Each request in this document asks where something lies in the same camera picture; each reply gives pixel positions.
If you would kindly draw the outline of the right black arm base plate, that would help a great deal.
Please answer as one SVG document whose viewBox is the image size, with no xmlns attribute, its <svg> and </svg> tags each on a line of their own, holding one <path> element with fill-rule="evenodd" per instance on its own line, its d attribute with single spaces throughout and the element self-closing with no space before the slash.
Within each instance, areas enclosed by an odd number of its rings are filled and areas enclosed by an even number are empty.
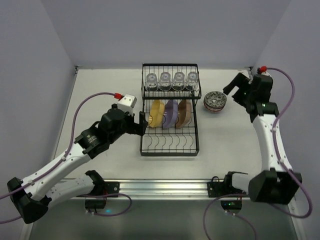
<svg viewBox="0 0 320 240">
<path fill-rule="evenodd" d="M 247 194 L 243 189 L 236 188 L 232 184 L 234 174 L 244 174 L 247 173 L 239 171 L 229 171 L 224 178 L 219 178 L 218 176 L 213 176 L 207 184 L 207 194 L 209 198 L 217 198 L 220 196 L 225 196 L 229 194 Z"/>
</svg>

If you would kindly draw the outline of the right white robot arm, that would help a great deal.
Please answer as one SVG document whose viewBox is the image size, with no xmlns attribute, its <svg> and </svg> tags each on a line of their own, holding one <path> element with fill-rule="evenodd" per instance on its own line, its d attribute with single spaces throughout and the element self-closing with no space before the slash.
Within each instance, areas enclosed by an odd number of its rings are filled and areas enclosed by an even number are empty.
<svg viewBox="0 0 320 240">
<path fill-rule="evenodd" d="M 260 154 L 261 172 L 256 176 L 235 171 L 228 172 L 224 179 L 229 189 L 248 194 L 253 202 L 287 205 L 302 181 L 302 175 L 294 172 L 287 159 L 280 134 L 279 109 L 270 101 L 273 79 L 257 74 L 249 79 L 238 73 L 223 88 L 228 95 L 235 87 L 233 100 L 245 108 L 255 129 Z"/>
</svg>

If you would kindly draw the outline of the black white leaf bowl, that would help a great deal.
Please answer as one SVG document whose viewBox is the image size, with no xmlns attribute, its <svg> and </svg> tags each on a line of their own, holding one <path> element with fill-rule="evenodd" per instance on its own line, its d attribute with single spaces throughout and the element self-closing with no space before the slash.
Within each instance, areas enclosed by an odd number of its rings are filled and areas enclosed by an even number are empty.
<svg viewBox="0 0 320 240">
<path fill-rule="evenodd" d="M 211 108 L 220 109 L 227 103 L 227 96 L 220 91 L 211 91 L 204 96 L 204 103 Z"/>
</svg>

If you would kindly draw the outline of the blue patterned bowl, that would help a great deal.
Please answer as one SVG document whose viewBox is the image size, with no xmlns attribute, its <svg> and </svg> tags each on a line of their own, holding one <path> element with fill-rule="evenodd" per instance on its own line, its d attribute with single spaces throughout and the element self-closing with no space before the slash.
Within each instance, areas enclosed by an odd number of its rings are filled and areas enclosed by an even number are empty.
<svg viewBox="0 0 320 240">
<path fill-rule="evenodd" d="M 218 113 L 221 112 L 224 109 L 224 106 L 220 107 L 220 108 L 215 108 L 215 107 L 210 107 L 209 105 L 207 105 L 206 103 L 203 104 L 204 107 L 210 111 L 211 113 Z"/>
</svg>

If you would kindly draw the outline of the yellow square panda plate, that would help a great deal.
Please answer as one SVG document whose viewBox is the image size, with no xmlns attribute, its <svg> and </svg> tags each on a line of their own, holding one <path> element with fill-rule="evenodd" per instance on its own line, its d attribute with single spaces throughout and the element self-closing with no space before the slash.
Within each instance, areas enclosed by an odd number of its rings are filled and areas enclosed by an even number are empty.
<svg viewBox="0 0 320 240">
<path fill-rule="evenodd" d="M 148 124 L 150 128 L 160 127 L 163 122 L 163 116 L 165 111 L 165 104 L 161 100 L 154 100 L 148 117 Z"/>
</svg>

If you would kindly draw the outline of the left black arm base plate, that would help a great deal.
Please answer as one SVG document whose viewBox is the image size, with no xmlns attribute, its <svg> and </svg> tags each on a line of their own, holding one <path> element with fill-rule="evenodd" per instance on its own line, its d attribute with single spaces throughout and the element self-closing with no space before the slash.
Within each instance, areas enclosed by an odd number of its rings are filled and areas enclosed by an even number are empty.
<svg viewBox="0 0 320 240">
<path fill-rule="evenodd" d="M 120 183 L 118 181 L 105 181 L 95 170 L 88 170 L 85 173 L 92 179 L 93 189 L 89 196 L 102 196 L 119 193 Z"/>
</svg>

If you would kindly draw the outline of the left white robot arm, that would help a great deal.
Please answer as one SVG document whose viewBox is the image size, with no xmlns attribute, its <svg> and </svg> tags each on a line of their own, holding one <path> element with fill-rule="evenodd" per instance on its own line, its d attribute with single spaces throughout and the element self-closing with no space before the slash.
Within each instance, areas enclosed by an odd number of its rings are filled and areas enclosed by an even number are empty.
<svg viewBox="0 0 320 240">
<path fill-rule="evenodd" d="M 146 114 L 139 113 L 139 122 L 134 113 L 124 111 L 119 104 L 102 115 L 88 129 L 71 141 L 60 156 L 34 174 L 7 182 L 10 200 L 26 224 L 42 218 L 55 205 L 74 197 L 102 198 L 106 194 L 105 181 L 95 170 L 88 170 L 73 180 L 62 182 L 73 170 L 107 151 L 124 134 L 143 136 L 148 122 Z"/>
</svg>

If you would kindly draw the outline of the purple square plate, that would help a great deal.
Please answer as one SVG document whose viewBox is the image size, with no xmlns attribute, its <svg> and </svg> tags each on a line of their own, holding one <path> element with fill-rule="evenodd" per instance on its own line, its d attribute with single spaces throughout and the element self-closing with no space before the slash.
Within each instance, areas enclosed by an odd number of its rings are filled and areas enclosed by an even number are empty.
<svg viewBox="0 0 320 240">
<path fill-rule="evenodd" d="M 162 128 L 171 128 L 178 118 L 178 102 L 175 99 L 169 100 L 164 107 L 162 118 Z"/>
</svg>

